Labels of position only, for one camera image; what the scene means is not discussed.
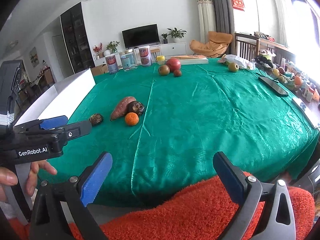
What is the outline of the sweet potato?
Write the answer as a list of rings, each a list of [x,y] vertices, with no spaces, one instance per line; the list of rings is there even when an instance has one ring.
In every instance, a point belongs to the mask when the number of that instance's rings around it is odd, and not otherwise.
[[[114,108],[111,113],[110,120],[116,120],[118,118],[123,117],[127,113],[129,103],[136,101],[136,98],[133,96],[127,96],[123,98]]]

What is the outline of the small orange tangerine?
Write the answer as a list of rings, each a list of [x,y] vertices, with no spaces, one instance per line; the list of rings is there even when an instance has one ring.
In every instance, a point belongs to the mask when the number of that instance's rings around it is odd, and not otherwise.
[[[125,116],[125,123],[128,126],[135,126],[139,123],[139,116],[136,113],[130,112]]]

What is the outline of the dark mangosteen large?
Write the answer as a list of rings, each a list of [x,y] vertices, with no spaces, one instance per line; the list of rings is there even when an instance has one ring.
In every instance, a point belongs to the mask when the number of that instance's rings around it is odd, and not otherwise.
[[[139,101],[132,101],[128,104],[127,112],[141,116],[145,112],[145,106]]]

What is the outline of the green-brown round fruit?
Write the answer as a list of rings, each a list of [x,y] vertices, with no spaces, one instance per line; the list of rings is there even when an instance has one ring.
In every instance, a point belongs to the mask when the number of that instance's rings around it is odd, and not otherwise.
[[[170,73],[170,68],[164,64],[164,65],[161,65],[159,68],[158,68],[158,73],[160,76],[166,76]]]

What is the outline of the yellow-green pear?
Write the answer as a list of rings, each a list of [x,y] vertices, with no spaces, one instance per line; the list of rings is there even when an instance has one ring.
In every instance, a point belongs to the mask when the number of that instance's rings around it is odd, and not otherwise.
[[[239,66],[238,66],[238,64],[236,64],[235,62],[231,62],[231,63],[229,63],[229,65],[228,65],[228,70],[229,70],[230,72],[236,73],[236,72],[239,70]]]

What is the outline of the small dark red fruit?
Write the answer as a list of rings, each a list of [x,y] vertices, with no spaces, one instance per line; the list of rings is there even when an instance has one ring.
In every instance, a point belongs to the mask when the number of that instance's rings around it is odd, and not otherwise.
[[[182,72],[179,69],[174,70],[174,77],[182,76]]]

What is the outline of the red apple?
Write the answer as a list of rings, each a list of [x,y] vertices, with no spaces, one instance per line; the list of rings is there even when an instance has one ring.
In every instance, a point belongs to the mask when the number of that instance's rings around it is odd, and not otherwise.
[[[181,68],[181,62],[179,59],[174,57],[168,59],[165,64],[169,67],[171,73],[173,73],[175,70],[180,70]]]

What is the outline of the white cardboard box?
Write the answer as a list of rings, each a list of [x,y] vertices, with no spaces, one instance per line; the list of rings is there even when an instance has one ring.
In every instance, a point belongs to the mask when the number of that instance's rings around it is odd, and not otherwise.
[[[83,70],[55,83],[22,114],[15,125],[65,115],[70,118],[95,86],[91,70]]]

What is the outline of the brown cardboard box floor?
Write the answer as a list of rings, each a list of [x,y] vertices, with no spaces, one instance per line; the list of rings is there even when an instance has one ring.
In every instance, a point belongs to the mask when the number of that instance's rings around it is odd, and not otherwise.
[[[99,65],[97,67],[91,68],[91,72],[93,76],[98,76],[101,74],[105,74],[108,72],[108,67],[106,64]]]

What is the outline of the red label tin left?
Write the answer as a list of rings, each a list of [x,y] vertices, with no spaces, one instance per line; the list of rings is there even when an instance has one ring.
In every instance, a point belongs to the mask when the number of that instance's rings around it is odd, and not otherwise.
[[[106,59],[108,72],[110,74],[114,74],[119,71],[115,54],[110,54],[110,55],[106,56],[105,59]]]

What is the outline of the red label tin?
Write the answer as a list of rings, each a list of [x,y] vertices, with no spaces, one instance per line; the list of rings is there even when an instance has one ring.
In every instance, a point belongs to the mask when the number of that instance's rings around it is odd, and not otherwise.
[[[139,47],[138,50],[139,50],[141,65],[144,67],[151,66],[152,60],[151,60],[150,46]]]
[[[108,72],[110,74],[114,74],[119,71],[115,54],[110,54],[110,55],[106,56],[105,59],[106,59]]]

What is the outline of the red flowers vase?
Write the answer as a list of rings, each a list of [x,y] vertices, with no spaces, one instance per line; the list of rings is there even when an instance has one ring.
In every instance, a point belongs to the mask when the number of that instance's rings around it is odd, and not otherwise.
[[[93,47],[93,51],[96,53],[97,57],[99,57],[99,58],[104,57],[104,54],[103,54],[103,44],[102,44],[102,43],[99,43],[98,46],[94,46],[94,47]]]

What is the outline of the clear glass jar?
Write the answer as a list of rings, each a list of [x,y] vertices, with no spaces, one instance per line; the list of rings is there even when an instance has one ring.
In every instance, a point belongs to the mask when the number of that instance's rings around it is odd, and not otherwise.
[[[135,70],[137,68],[137,63],[133,52],[130,53],[121,53],[120,54],[121,65],[125,72]]]

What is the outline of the green satin tablecloth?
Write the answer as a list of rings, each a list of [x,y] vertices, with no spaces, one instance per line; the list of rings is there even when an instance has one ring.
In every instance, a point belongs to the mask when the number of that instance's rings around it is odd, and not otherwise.
[[[91,132],[70,141],[50,163],[51,183],[79,175],[103,151],[113,165],[95,204],[156,206],[181,189],[215,176],[213,155],[222,151],[242,170],[269,181],[287,172],[297,178],[319,139],[293,94],[279,97],[258,80],[258,72],[230,72],[216,59],[182,67],[182,76],[160,76],[156,64],[130,72],[102,74],[69,122],[104,117]],[[133,96],[145,106],[139,123],[127,113],[111,121],[116,105]]]

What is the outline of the potted plant left of tv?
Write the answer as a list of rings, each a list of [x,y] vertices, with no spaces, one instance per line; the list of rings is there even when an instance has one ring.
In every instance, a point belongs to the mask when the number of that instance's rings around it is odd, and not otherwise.
[[[119,41],[111,41],[107,44],[106,49],[109,50],[112,54],[118,52],[118,46],[120,45]]]

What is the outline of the potted plant of tv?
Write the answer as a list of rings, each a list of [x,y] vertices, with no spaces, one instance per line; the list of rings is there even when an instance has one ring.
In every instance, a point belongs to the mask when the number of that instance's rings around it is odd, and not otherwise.
[[[177,28],[168,28],[169,35],[171,36],[171,39],[177,43],[180,42],[182,38],[187,34],[186,30],[183,29],[177,29]]]
[[[106,49],[109,50],[112,54],[118,52],[118,46],[120,45],[119,41],[111,41],[107,44]]]

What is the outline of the white tablet device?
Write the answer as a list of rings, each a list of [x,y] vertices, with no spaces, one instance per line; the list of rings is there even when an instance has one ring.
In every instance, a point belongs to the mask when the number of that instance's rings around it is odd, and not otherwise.
[[[311,111],[311,109],[300,99],[293,98],[294,104],[302,111],[313,128],[319,128],[319,118]]]

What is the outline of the black smartphone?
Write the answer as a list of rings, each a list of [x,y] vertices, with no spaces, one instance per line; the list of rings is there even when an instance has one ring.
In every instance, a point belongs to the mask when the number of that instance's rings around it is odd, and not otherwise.
[[[260,76],[258,80],[261,81],[264,85],[269,87],[277,96],[279,97],[287,97],[289,96],[288,92],[278,85],[276,81],[271,80],[268,77]]]

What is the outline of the black display cabinet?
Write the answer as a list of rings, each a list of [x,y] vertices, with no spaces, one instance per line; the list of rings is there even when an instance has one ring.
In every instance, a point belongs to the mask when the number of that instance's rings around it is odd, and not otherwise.
[[[73,72],[78,73],[95,67],[85,29],[81,3],[61,14],[60,22]]]

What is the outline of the red label tin right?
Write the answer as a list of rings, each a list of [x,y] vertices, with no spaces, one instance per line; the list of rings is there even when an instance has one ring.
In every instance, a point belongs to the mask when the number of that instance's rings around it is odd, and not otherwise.
[[[141,65],[144,67],[151,66],[152,60],[151,60],[150,46],[139,47],[138,50],[139,50]]]

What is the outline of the yellow lidded small jar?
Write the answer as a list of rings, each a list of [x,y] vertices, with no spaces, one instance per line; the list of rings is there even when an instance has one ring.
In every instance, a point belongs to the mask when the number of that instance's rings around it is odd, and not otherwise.
[[[157,63],[161,66],[165,64],[165,56],[159,55],[156,57]]]

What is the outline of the fruit bowl on side table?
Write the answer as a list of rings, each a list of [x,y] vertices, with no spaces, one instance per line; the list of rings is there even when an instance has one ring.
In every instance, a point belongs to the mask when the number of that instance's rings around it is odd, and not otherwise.
[[[292,92],[296,92],[302,87],[302,83],[296,83],[295,79],[290,79],[289,77],[280,73],[279,69],[274,68],[271,70],[272,75],[275,77],[275,80],[284,85],[287,89]]]

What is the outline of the wooden stool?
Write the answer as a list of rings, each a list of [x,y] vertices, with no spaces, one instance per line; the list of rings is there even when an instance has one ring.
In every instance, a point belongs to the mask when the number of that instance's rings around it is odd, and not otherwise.
[[[157,54],[161,52],[159,48],[150,48],[150,52],[153,56],[154,61],[157,61]]]

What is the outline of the black television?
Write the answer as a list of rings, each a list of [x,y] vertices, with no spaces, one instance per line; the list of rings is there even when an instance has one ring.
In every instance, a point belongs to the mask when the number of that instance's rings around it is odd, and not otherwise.
[[[125,48],[135,48],[159,42],[157,24],[150,24],[122,31]]]

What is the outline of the white plastic bag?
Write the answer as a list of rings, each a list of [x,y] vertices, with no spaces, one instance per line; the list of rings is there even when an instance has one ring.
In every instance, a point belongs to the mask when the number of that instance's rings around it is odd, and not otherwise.
[[[247,70],[255,70],[255,64],[253,62],[248,61],[242,57],[228,54],[223,55],[221,58],[218,59],[218,63],[235,63],[239,66],[240,69],[247,69]]]

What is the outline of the white tv cabinet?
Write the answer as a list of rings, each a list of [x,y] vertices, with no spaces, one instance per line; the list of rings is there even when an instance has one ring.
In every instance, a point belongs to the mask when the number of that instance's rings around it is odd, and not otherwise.
[[[142,50],[142,55],[145,55],[144,52],[147,46],[142,46],[139,48],[134,48],[129,55],[132,55],[133,62],[136,65],[141,64],[140,60],[140,50]],[[158,56],[164,56],[164,59],[167,60],[173,56],[182,56],[187,54],[187,46],[185,42],[176,42],[176,43],[166,43],[166,44],[158,44],[154,46],[149,46],[149,56],[151,57],[151,62],[157,62]]]

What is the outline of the flat white orange box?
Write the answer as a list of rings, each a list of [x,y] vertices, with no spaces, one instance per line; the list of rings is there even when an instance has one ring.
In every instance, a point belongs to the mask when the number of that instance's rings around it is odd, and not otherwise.
[[[181,65],[208,64],[208,58],[203,55],[181,55],[173,56],[172,58],[178,59]]]

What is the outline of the dark wooden bench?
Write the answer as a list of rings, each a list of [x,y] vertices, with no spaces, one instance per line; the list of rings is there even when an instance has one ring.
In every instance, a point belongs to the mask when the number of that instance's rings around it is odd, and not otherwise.
[[[236,55],[244,59],[250,61],[263,50],[267,50],[275,54],[271,56],[273,63],[280,64],[282,59],[286,59],[286,62],[295,62],[294,53],[284,45],[243,33],[234,33],[234,37]]]

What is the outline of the orange lounge chair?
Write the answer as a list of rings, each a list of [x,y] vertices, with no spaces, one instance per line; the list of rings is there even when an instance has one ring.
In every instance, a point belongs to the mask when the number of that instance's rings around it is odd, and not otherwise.
[[[217,58],[226,52],[233,40],[233,35],[209,31],[208,38],[209,40],[207,43],[192,40],[189,44],[189,48],[197,55]]]

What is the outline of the potted plant right of tv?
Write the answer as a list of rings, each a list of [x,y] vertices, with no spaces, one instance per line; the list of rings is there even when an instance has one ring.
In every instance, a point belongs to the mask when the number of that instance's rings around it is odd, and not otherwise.
[[[187,34],[186,30],[183,29],[177,29],[177,28],[168,28],[169,35],[171,36],[171,39],[177,43],[180,42],[182,38]]]

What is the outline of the grey curtain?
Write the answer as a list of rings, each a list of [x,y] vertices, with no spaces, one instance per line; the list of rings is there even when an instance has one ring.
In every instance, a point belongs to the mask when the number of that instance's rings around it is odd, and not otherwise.
[[[227,52],[233,54],[235,52],[235,31],[231,0],[213,0],[213,6],[215,11],[216,31],[232,35],[233,40],[229,45]]]

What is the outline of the standing air conditioner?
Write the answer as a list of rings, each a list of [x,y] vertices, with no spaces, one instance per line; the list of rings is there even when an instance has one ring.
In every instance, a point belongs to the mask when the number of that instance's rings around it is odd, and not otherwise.
[[[196,0],[200,22],[200,42],[209,41],[208,33],[216,31],[216,20],[213,0]]]

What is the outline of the red wall hanging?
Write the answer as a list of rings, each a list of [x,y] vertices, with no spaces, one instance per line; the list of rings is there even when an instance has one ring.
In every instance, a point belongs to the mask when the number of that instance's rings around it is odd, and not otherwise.
[[[233,9],[245,10],[244,0],[231,0]]]

